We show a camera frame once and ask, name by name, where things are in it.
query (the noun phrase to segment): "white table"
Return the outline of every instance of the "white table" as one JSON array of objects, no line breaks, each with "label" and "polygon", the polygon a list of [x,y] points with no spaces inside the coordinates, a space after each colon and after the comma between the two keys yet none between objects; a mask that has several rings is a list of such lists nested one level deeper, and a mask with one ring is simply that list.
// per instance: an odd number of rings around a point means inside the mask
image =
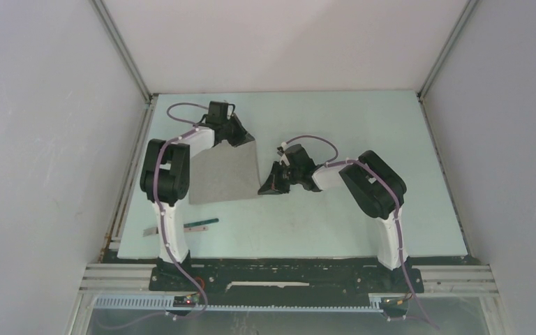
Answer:
[{"label": "white table", "polygon": [[[180,94],[158,97],[149,139],[167,140],[190,127],[165,115],[169,105],[229,101],[258,143],[260,183],[276,148],[296,135],[332,141],[340,158],[374,150],[408,187],[403,206],[406,248],[413,256],[466,255],[466,247],[416,95],[413,91]],[[184,107],[179,117],[198,121],[203,110]],[[332,155],[324,143],[300,142],[316,163]],[[140,178],[140,168],[136,183]],[[119,258],[156,258],[151,203],[137,186],[129,199]],[[376,221],[362,213],[345,187],[312,193],[293,186],[287,195],[185,205],[184,222],[219,218],[206,232],[186,234],[197,258],[345,258],[377,255]]]}]

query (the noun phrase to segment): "gray wall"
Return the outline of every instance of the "gray wall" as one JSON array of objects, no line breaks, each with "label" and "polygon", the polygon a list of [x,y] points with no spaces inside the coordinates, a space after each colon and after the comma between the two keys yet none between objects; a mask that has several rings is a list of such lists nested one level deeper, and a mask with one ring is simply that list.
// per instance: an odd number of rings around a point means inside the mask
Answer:
[{"label": "gray wall", "polygon": [[60,334],[144,101],[87,0],[0,1],[0,334]]},{"label": "gray wall", "polygon": [[469,242],[536,334],[536,1],[482,1],[426,106]]}]

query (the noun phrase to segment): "gray cloth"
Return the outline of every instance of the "gray cloth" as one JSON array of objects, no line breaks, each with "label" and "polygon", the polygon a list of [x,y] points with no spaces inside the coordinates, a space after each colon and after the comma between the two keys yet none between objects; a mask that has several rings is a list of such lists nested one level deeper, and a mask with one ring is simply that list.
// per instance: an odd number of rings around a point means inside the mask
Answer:
[{"label": "gray cloth", "polygon": [[208,204],[260,197],[255,141],[237,148],[223,141],[190,161],[190,203]]}]

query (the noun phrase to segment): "white wall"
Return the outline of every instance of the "white wall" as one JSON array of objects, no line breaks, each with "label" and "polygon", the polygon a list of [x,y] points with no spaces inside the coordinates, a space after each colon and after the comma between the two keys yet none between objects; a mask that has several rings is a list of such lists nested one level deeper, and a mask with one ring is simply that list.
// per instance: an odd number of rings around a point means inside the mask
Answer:
[{"label": "white wall", "polygon": [[466,2],[106,4],[152,92],[209,93],[418,90]]},{"label": "white wall", "polygon": [[482,1],[426,106],[469,242],[536,334],[536,1]]},{"label": "white wall", "polygon": [[87,0],[0,1],[0,334],[60,334],[144,101]]}]

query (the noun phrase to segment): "table surface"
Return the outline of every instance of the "table surface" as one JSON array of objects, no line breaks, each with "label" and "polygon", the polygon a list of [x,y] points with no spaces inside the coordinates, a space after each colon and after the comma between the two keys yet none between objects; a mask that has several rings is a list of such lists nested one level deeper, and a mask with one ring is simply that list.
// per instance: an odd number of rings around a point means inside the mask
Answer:
[{"label": "table surface", "polygon": [[[229,101],[237,106],[242,124],[257,140],[260,183],[267,178],[272,162],[278,159],[276,148],[297,135],[327,138],[338,147],[342,159],[356,158],[366,150],[374,150],[408,187],[402,219],[409,254],[467,254],[413,91],[164,94],[158,97],[147,142],[152,138],[170,139],[189,130],[188,124],[167,117],[165,110],[169,105],[178,102],[208,105],[209,101]],[[198,121],[202,112],[198,108],[183,107],[175,113]],[[332,156],[332,149],[322,142],[304,139],[299,143],[316,163]],[[140,167],[135,178],[140,178]],[[142,236],[144,229],[156,225],[151,203],[139,187],[133,189],[128,203],[118,257],[156,258],[158,237]],[[185,223],[208,218],[220,220],[206,232],[186,234],[193,257],[377,255],[375,225],[378,223],[363,214],[346,187],[312,193],[301,186],[293,186],[287,195],[185,204],[181,209]]]}]

